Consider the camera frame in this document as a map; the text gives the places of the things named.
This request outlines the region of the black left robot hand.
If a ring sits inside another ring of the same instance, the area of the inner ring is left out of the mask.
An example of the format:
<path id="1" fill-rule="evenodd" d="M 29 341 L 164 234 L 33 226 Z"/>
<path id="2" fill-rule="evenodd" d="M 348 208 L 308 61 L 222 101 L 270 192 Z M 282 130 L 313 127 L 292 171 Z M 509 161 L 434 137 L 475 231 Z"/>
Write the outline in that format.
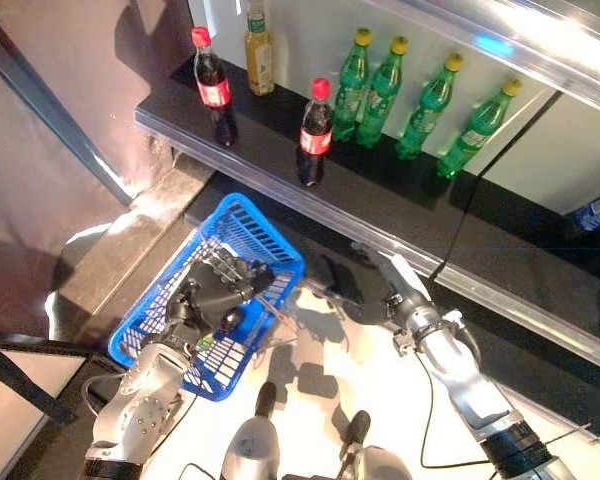
<path id="1" fill-rule="evenodd" d="M 244 318 L 239 307 L 264 292 L 275 280 L 269 265 L 249 262 L 224 247 L 210 248 L 190 264 L 169 298 L 166 326 L 183 327 L 200 339 L 227 332 Z"/>

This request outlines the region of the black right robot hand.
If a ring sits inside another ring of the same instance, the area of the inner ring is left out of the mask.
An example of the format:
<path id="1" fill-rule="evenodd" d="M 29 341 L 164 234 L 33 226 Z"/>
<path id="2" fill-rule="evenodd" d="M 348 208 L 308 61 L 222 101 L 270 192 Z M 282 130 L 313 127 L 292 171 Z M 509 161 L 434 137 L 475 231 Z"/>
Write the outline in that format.
<path id="1" fill-rule="evenodd" d="M 424 285 L 408 262 L 398 254 L 387 256 L 372 247 L 353 242 L 352 248 L 363 254 L 381 273 L 389 287 L 389 293 L 374 301 L 355 303 L 343 302 L 345 313 L 362 325 L 382 325 L 392 322 L 399 328 L 417 330 L 419 326 L 410 325 L 410 318 L 417 312 L 434 307 Z"/>

